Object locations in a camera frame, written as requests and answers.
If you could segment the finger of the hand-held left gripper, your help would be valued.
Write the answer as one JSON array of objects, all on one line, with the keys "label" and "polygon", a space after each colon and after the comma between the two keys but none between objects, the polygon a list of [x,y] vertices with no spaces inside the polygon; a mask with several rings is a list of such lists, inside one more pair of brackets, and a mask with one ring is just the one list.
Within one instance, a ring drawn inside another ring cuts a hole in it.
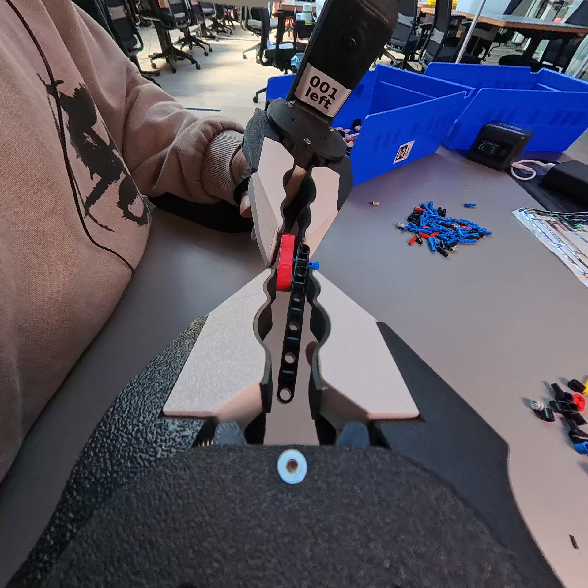
[{"label": "finger of the hand-held left gripper", "polygon": [[304,242],[321,242],[337,213],[340,176],[328,167],[315,167],[311,172],[315,197],[309,205],[310,224],[305,230]]},{"label": "finger of the hand-held left gripper", "polygon": [[277,243],[285,226],[283,204],[287,195],[284,178],[293,171],[294,163],[281,143],[265,137],[257,171],[249,181],[248,197],[256,241],[267,268],[275,261]]}]

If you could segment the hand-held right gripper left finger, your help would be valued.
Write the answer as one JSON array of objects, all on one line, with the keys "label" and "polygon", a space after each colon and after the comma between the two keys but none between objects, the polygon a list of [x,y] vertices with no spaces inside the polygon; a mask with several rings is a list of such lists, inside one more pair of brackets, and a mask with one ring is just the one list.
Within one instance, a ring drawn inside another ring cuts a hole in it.
[{"label": "hand-held right gripper left finger", "polygon": [[163,413],[167,417],[237,422],[245,428],[272,408],[275,270],[262,273],[210,312]]}]

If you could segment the red angled lego beam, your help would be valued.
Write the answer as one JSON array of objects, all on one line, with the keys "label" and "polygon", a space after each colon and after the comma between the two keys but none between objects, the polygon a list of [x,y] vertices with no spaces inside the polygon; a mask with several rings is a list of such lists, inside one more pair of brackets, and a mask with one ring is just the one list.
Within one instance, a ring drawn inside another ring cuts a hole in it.
[{"label": "red angled lego beam", "polygon": [[295,265],[295,236],[284,233],[281,237],[277,257],[276,291],[289,292],[292,287],[293,267]]}]

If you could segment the long black lego beam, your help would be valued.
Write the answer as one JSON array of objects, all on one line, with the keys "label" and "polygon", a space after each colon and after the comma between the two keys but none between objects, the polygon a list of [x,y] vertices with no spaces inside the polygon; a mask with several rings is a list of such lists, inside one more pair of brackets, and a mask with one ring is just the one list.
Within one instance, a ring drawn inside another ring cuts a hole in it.
[{"label": "long black lego beam", "polygon": [[[295,256],[309,260],[309,247],[305,244],[299,245],[295,248]],[[301,274],[293,272],[292,287],[288,292],[289,306],[276,393],[277,400],[282,404],[290,403],[295,394],[308,272]]]}]

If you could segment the person's left forearm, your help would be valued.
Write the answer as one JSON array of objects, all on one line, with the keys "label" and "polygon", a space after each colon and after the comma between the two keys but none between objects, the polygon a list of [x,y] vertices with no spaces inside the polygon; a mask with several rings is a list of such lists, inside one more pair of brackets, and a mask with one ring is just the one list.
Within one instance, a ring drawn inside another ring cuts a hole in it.
[{"label": "person's left forearm", "polygon": [[143,195],[236,205],[231,159],[244,134],[230,118],[197,117],[127,66],[121,150]]}]

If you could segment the loose lego parts heap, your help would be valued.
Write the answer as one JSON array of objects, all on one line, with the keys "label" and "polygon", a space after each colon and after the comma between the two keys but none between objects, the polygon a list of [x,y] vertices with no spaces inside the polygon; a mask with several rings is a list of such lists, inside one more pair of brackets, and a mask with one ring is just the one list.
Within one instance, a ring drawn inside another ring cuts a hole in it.
[{"label": "loose lego parts heap", "polygon": [[362,120],[357,118],[353,120],[350,128],[343,128],[341,126],[334,128],[342,136],[346,145],[347,151],[351,151],[357,141],[359,133],[362,128]]}]

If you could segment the pile of blue lego pins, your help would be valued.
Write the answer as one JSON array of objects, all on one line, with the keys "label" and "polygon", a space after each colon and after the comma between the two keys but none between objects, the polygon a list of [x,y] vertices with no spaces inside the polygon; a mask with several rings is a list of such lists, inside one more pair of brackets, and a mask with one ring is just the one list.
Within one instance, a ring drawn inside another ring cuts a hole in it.
[{"label": "pile of blue lego pins", "polygon": [[493,235],[475,222],[449,216],[446,208],[435,206],[433,201],[419,203],[395,228],[408,235],[408,246],[426,247],[444,258],[455,253],[460,245],[474,245]]}]

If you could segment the pile of mixed lego pieces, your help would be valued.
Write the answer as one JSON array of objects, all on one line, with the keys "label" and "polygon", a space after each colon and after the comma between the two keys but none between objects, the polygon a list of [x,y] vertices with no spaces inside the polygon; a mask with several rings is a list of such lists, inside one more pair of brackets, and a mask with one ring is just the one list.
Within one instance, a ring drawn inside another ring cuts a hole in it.
[{"label": "pile of mixed lego pieces", "polygon": [[560,420],[571,448],[587,457],[587,380],[548,383],[551,396],[527,402],[533,415],[544,423]]}]

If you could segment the lego sticker sheet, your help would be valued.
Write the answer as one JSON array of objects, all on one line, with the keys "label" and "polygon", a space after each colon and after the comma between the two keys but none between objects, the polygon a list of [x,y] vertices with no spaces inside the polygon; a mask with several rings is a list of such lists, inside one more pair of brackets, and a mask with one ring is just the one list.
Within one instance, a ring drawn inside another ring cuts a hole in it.
[{"label": "lego sticker sheet", "polygon": [[519,208],[512,215],[587,286],[587,212]]}]

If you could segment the black office chair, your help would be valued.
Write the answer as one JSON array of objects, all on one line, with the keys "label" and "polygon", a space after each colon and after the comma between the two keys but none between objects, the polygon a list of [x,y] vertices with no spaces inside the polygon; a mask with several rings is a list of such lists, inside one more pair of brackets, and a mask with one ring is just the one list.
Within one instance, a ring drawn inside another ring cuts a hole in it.
[{"label": "black office chair", "polygon": [[290,13],[279,10],[277,11],[277,26],[275,28],[276,38],[272,42],[272,19],[268,7],[251,7],[244,8],[244,26],[246,30],[259,36],[259,43],[254,49],[256,50],[256,63],[264,67],[273,67],[283,74],[295,74],[297,67],[292,65],[292,59],[297,55],[298,48],[296,42],[285,42],[283,40],[286,30],[286,21],[291,16]]},{"label": "black office chair", "polygon": [[198,44],[199,41],[189,31],[192,26],[192,10],[188,7],[187,1],[135,1],[139,15],[146,21],[150,22],[156,32],[160,51],[148,56],[152,70],[150,73],[155,74],[157,71],[157,61],[165,61],[172,73],[176,73],[176,63],[187,61],[193,64],[196,70],[201,69],[200,63],[191,53],[183,51],[177,47],[172,38],[173,31],[184,33],[184,39],[181,40],[182,47],[185,45]]},{"label": "black office chair", "polygon": [[455,63],[472,19],[452,15],[452,1],[437,1],[433,23],[418,57],[421,73],[430,63]]},{"label": "black office chair", "polygon": [[380,52],[379,59],[386,56],[390,65],[401,69],[410,69],[409,61],[422,48],[423,32],[420,26],[417,1],[400,1],[398,21],[388,43]]}]

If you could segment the blue plastic bin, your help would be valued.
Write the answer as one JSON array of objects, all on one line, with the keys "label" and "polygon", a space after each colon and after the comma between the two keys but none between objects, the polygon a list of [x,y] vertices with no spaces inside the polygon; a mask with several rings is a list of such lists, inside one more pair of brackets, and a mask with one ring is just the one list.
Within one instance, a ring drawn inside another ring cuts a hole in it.
[{"label": "blue plastic bin", "polygon": [[302,102],[338,128],[361,128],[350,152],[354,185],[436,152],[466,107],[469,86],[377,65],[375,70],[343,70],[306,63],[298,75],[270,77],[268,99]]},{"label": "blue plastic bin", "polygon": [[587,129],[587,81],[526,66],[431,63],[426,76],[470,88],[443,145],[467,151],[482,126],[499,121],[532,132],[528,151],[563,152]]}]

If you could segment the whiteboard on stand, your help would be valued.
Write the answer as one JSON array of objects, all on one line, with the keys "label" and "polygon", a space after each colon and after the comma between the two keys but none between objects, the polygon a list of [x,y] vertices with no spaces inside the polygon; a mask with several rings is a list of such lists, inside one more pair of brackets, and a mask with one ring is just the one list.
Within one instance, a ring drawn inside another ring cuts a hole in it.
[{"label": "whiteboard on stand", "polygon": [[486,2],[487,1],[481,1],[481,3],[479,5],[476,13],[474,14],[474,17],[472,18],[471,23],[469,25],[469,29],[468,29],[465,37],[462,40],[462,44],[460,45],[460,50],[459,50],[459,52],[457,54],[457,57],[455,59],[455,63],[460,63],[461,62],[461,60],[462,60],[462,58],[463,58],[463,56],[464,56],[464,54],[465,54],[465,52],[467,50],[467,46],[468,46],[468,44],[470,42],[470,39],[471,39],[471,37],[473,35],[473,32],[474,32],[474,30],[476,28],[477,22],[479,20],[479,17],[481,15],[482,11],[483,11],[483,8],[484,8]]}]

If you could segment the small black box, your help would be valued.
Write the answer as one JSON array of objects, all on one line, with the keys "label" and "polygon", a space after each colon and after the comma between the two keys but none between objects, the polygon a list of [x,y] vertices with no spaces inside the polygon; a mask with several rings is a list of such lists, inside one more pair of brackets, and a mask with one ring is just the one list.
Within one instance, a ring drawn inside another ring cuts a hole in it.
[{"label": "small black box", "polygon": [[533,131],[501,121],[483,125],[469,148],[466,158],[504,172],[525,150]]}]

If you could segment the long wooden desk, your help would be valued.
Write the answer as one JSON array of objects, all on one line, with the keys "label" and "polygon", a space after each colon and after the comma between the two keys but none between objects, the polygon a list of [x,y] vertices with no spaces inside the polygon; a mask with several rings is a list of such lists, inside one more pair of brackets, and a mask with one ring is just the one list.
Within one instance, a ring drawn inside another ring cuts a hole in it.
[{"label": "long wooden desk", "polygon": [[[434,16],[435,7],[420,6],[420,12]],[[494,46],[507,45],[516,35],[523,38],[520,53],[499,59],[503,65],[529,66],[533,71],[550,68],[565,74],[581,44],[587,39],[587,3],[578,9],[579,18],[553,22],[546,19],[483,11],[460,63],[480,64]],[[477,9],[453,10],[452,15],[472,19]]]}]

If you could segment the flat black box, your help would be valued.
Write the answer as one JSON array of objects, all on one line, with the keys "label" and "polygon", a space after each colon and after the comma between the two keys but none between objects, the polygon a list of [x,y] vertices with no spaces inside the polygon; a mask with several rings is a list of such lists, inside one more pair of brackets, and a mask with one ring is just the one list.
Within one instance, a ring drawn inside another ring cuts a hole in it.
[{"label": "flat black box", "polygon": [[577,160],[558,162],[544,175],[541,185],[587,206],[587,164]]}]

